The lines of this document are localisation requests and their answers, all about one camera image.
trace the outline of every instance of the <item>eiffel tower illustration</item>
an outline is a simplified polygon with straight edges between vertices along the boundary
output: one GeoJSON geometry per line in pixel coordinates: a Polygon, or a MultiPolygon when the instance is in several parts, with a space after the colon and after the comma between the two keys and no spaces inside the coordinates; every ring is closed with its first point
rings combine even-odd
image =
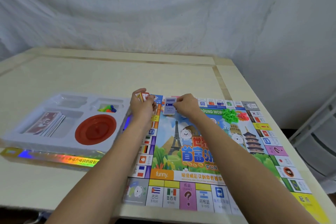
{"type": "Polygon", "coordinates": [[[173,154],[174,151],[179,151],[181,149],[181,143],[180,143],[180,134],[179,134],[179,122],[175,121],[175,136],[173,144],[170,147],[170,151],[168,155],[173,154]]]}

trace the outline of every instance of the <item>white table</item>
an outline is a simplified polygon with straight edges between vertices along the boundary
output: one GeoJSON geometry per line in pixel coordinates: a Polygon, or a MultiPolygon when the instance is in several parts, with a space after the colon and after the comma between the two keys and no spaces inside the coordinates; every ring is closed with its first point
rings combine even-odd
{"type": "MultiPolygon", "coordinates": [[[[0,135],[57,92],[130,97],[141,87],[161,95],[192,93],[255,101],[329,219],[336,220],[335,206],[229,59],[33,48],[0,62],[0,135]]],[[[2,157],[0,171],[0,205],[47,210],[55,209],[84,175],[2,157]]],[[[115,215],[170,222],[246,223],[234,215],[134,205],[122,205],[115,215]]]]}

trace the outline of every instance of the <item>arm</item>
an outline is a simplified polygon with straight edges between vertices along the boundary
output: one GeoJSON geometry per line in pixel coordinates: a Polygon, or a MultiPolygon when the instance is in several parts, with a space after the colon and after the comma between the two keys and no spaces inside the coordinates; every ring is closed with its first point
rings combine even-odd
{"type": "Polygon", "coordinates": [[[191,94],[178,98],[176,110],[205,138],[216,165],[248,223],[318,222],[261,162],[233,141],[199,108],[191,94]]]}
{"type": "Polygon", "coordinates": [[[57,206],[47,224],[108,223],[120,204],[121,193],[141,141],[150,129],[154,97],[142,103],[132,94],[133,120],[105,156],[73,187],[57,206]]]}

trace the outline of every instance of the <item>hand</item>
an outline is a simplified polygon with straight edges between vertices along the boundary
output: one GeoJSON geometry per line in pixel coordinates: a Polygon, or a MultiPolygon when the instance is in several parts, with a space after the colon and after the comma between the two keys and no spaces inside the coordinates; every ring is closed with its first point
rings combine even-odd
{"type": "Polygon", "coordinates": [[[176,110],[183,116],[187,117],[191,122],[195,116],[203,113],[198,106],[198,101],[192,94],[184,94],[180,96],[174,103],[176,110]]]}
{"type": "Polygon", "coordinates": [[[132,93],[130,101],[131,111],[133,120],[142,120],[147,124],[150,122],[153,111],[156,109],[156,102],[154,102],[154,95],[149,95],[145,102],[141,102],[136,96],[140,92],[146,92],[146,88],[138,89],[132,93]]]}

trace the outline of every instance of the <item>game board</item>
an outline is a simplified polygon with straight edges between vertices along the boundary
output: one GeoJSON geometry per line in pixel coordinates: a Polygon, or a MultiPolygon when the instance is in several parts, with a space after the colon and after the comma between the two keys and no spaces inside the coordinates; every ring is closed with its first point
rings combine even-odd
{"type": "MultiPolygon", "coordinates": [[[[197,128],[177,112],[164,115],[164,96],[156,95],[155,101],[152,128],[142,141],[136,166],[128,178],[124,203],[242,215],[197,128]]],[[[329,222],[255,102],[198,98],[198,103],[319,222],[329,222]],[[227,108],[236,111],[238,122],[225,121],[222,110],[227,108]]]]}
{"type": "MultiPolygon", "coordinates": [[[[123,202],[146,207],[242,215],[202,135],[177,112],[164,115],[165,99],[165,96],[155,96],[157,110],[151,119],[152,128],[142,141],[135,166],[128,177],[123,202]]],[[[129,100],[94,94],[59,93],[43,102],[2,137],[9,147],[1,154],[29,163],[39,161],[47,166],[59,163],[65,168],[78,167],[87,171],[127,127],[130,120],[129,100]],[[27,130],[45,112],[56,111],[65,118],[50,137],[27,134],[27,130]],[[92,119],[97,116],[109,116],[109,119],[92,119]],[[112,127],[110,131],[105,124],[111,118],[114,122],[109,125],[112,127]]],[[[255,102],[198,98],[198,103],[214,123],[262,162],[317,221],[329,223],[255,102]]]]}

